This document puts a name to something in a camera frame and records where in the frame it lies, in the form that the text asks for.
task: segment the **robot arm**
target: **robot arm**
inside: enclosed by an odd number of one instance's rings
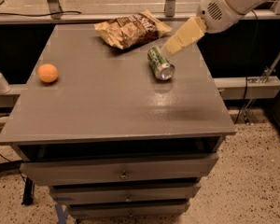
[[[197,17],[204,20],[207,33],[220,33],[258,5],[269,0],[202,0]]]

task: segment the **table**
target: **table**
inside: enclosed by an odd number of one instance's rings
[[[169,21],[176,30],[182,21]],[[93,24],[57,25],[42,52],[57,82],[35,74],[0,134],[21,170],[73,218],[183,213],[234,125],[196,45],[160,82],[147,51],[110,48]]]

